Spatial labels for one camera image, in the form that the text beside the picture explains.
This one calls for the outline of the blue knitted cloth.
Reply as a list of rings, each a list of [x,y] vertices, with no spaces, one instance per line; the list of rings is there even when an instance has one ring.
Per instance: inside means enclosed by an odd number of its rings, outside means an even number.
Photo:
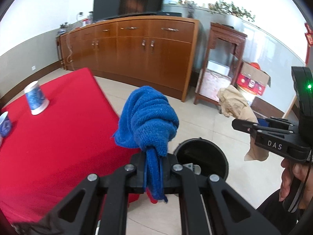
[[[163,164],[168,143],[176,136],[179,119],[165,95],[143,86],[128,97],[113,134],[118,146],[145,153],[143,187],[156,201],[168,199],[164,193]]]

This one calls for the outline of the white box on stand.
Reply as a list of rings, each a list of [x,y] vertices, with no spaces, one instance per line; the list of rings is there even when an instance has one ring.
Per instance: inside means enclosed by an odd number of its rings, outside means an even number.
[[[216,73],[224,75],[224,76],[228,76],[229,71],[230,71],[230,67],[216,63],[214,61],[208,61],[206,68],[208,70],[211,70],[213,72],[216,72]]]

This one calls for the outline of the wooden sideboard cabinet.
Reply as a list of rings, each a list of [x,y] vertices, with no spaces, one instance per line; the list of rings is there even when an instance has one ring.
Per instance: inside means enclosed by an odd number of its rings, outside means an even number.
[[[177,16],[130,16],[100,21],[57,37],[67,70],[137,87],[149,85],[185,101],[200,21]]]

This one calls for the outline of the carved wooden stand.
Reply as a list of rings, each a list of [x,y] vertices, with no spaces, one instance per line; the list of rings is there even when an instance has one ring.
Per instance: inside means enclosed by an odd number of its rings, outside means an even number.
[[[214,61],[230,67],[228,74],[228,77],[231,78],[230,85],[236,85],[236,80],[242,66],[246,40],[247,35],[235,30],[233,27],[220,23],[211,23],[205,57],[196,86],[195,105],[199,101],[206,101],[214,105],[219,104],[217,101],[200,95],[201,84],[205,70],[207,70],[208,61]]]

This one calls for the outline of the beige paper bag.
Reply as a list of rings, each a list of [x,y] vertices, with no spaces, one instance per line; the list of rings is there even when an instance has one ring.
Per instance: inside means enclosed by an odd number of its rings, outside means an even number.
[[[217,97],[221,106],[221,112],[224,116],[233,116],[236,119],[251,121],[257,123],[257,117],[249,106],[244,96],[233,86],[221,88]],[[265,161],[269,156],[269,151],[258,147],[255,139],[250,136],[250,149],[246,153],[245,161]]]

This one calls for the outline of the green trailing plant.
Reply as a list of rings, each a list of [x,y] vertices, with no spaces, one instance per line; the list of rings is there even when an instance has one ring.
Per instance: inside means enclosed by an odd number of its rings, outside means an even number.
[[[225,0],[218,0],[214,4],[209,4],[211,13],[218,13],[223,15],[233,15],[237,18],[244,19],[248,22],[255,22],[255,15],[251,11],[243,7],[236,6],[233,1],[230,3]]]

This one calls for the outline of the red hanging ornament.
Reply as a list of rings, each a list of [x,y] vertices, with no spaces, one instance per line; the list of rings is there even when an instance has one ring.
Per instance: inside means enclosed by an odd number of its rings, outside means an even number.
[[[307,33],[305,33],[305,37],[307,40],[307,54],[306,54],[305,65],[307,66],[309,63],[309,58],[310,58],[310,49],[313,45],[313,39],[312,39],[313,31],[307,22],[305,22],[305,27],[307,30]]]

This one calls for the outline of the pink floral bag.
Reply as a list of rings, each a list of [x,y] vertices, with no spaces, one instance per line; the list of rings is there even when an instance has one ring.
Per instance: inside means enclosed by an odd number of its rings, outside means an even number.
[[[230,77],[216,73],[212,70],[205,70],[201,84],[200,95],[218,102],[218,91],[221,88],[227,88],[230,83]]]

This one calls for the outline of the black set-top box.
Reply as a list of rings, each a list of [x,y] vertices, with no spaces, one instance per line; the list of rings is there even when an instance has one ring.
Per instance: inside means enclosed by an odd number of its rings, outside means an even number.
[[[178,12],[158,11],[156,14],[157,14],[157,15],[161,15],[161,16],[176,16],[176,17],[182,17],[182,13],[178,13]]]

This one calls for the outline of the black trash bin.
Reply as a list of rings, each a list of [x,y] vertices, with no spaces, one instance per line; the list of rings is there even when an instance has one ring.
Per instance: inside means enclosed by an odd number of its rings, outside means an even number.
[[[229,163],[224,152],[213,142],[203,138],[191,138],[180,143],[174,150],[178,163],[190,168],[195,174],[209,177],[212,174],[226,180]]]

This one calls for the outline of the cardboard box red print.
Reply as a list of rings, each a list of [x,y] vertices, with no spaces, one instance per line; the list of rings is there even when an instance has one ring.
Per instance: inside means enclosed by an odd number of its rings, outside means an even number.
[[[266,87],[271,86],[271,77],[257,63],[243,62],[236,83],[244,90],[262,96]]]

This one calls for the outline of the red tablecloth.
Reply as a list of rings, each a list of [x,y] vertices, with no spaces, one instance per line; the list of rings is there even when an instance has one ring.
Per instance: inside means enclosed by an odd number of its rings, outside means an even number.
[[[106,176],[138,149],[116,145],[119,117],[89,69],[42,87],[49,106],[31,114],[24,96],[4,108],[12,130],[1,145],[1,210],[37,222],[89,174]]]

